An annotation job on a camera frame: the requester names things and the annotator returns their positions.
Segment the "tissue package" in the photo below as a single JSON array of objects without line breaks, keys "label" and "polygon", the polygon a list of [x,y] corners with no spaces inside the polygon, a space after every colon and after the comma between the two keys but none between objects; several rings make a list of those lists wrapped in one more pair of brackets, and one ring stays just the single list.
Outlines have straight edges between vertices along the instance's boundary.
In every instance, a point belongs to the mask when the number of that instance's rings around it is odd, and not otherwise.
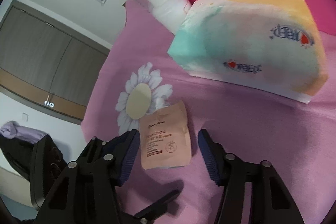
[{"label": "tissue package", "polygon": [[196,0],[168,54],[192,76],[304,103],[328,78],[304,0]]}]

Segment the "white flower print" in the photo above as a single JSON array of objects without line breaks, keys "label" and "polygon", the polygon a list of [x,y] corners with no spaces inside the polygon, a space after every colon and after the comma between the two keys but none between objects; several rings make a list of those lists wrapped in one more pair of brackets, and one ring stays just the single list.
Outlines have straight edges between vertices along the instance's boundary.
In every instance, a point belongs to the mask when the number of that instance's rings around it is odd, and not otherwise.
[{"label": "white flower print", "polygon": [[118,98],[115,110],[120,112],[117,124],[119,135],[132,129],[139,129],[139,119],[156,110],[157,102],[165,102],[173,93],[172,85],[162,85],[160,70],[153,70],[153,64],[142,65],[138,74],[132,72],[125,91]]}]

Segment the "door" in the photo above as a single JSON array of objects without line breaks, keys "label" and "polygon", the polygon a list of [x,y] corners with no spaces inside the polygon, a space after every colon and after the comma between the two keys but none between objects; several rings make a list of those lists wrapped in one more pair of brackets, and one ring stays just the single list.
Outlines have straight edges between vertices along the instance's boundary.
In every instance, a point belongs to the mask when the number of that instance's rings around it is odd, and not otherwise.
[{"label": "door", "polygon": [[0,68],[48,92],[70,40],[69,35],[12,7],[0,29]]},{"label": "door", "polygon": [[105,54],[72,38],[58,66],[50,93],[87,106],[106,57]]}]

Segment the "wall switch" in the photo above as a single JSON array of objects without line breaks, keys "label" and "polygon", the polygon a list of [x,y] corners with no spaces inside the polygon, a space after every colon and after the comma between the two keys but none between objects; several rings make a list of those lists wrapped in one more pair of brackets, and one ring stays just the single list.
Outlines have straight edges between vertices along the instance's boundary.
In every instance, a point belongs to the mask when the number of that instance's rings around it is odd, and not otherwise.
[{"label": "wall switch", "polygon": [[22,118],[23,121],[28,122],[28,114],[22,113]]}]

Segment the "purple fabric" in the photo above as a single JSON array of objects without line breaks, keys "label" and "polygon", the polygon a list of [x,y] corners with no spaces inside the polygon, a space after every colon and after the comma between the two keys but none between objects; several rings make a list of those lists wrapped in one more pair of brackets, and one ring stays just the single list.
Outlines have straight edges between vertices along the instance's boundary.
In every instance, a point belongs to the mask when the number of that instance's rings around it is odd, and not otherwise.
[{"label": "purple fabric", "polygon": [[126,7],[126,27],[100,71],[82,122],[85,139],[118,135],[118,122],[123,122],[115,109],[120,93],[132,82],[132,72],[138,74],[150,62],[152,70],[161,70],[160,86],[172,85],[167,101],[186,104],[193,151],[190,165],[166,170],[143,170],[138,153],[129,181],[117,189],[126,212],[136,213],[178,187],[183,191],[171,214],[157,224],[214,222],[222,188],[210,180],[196,141],[199,130],[206,128],[215,142],[242,160],[271,161],[305,223],[320,224],[336,199],[336,37],[321,33],[330,79],[306,105],[189,76],[167,54],[173,35],[134,1]]},{"label": "purple fabric", "polygon": [[16,126],[13,122],[4,124],[0,128],[0,134],[7,139],[18,138],[32,144],[37,143],[46,135],[43,131],[29,127]]}]

